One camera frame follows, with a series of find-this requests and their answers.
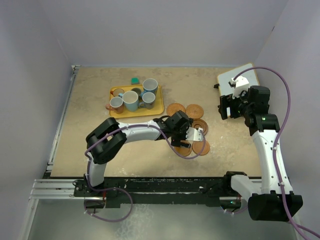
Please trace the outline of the plain orange wooden coaster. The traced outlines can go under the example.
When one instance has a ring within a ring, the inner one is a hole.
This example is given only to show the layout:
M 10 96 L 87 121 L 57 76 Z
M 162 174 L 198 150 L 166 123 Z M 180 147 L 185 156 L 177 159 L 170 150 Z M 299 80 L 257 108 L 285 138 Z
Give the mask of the plain orange wooden coaster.
M 182 140 L 180 143 L 187 143 L 189 141 L 186 140 Z M 191 154 L 192 152 L 192 147 L 190 146 L 190 148 L 182 148 L 180 146 L 175 146 L 174 149 L 182 156 L 187 157 Z

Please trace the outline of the woven rattan coaster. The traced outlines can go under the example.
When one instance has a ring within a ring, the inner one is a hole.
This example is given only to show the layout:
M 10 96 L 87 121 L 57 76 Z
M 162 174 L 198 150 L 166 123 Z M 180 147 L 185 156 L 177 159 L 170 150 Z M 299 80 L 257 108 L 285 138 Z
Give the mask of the woven rattan coaster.
M 171 103 L 166 108 L 166 114 L 168 116 L 172 116 L 178 111 L 182 111 L 183 113 L 185 113 L 186 112 L 186 108 L 180 103 Z
M 190 104 L 186 107 L 185 113 L 189 118 L 200 119 L 204 115 L 204 109 L 198 104 Z

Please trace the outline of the light blue mug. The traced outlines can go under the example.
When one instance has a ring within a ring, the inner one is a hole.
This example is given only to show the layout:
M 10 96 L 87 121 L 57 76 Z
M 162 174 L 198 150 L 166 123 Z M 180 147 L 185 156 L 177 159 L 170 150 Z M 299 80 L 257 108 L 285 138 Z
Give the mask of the light blue mug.
M 139 108 L 139 96 L 136 92 L 130 90 L 124 93 L 119 93 L 119 97 L 122 98 L 124 106 L 130 112 L 135 112 Z

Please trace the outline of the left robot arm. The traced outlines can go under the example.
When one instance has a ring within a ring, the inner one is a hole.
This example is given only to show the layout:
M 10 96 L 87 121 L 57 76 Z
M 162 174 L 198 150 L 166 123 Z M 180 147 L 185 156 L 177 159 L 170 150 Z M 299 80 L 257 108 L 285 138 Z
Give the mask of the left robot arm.
M 187 139 L 192 123 L 193 119 L 181 110 L 172 116 L 136 124 L 108 118 L 85 139 L 87 149 L 84 155 L 88 158 L 85 190 L 91 196 L 101 194 L 107 163 L 115 158 L 123 145 L 138 141 L 168 141 L 171 138 L 169 144 L 177 146 Z

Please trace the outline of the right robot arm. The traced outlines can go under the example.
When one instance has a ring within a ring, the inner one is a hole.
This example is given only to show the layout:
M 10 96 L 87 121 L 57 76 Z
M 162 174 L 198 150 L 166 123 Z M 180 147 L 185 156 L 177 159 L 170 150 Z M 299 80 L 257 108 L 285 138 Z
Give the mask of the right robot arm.
M 227 171 L 222 190 L 228 196 L 240 194 L 254 221 L 289 222 L 303 206 L 303 199 L 294 194 L 287 176 L 278 138 L 281 128 L 278 117 L 269 113 L 269 99 L 270 90 L 258 85 L 242 90 L 238 96 L 220 96 L 221 118 L 244 118 L 261 167 L 261 186 L 243 172 Z

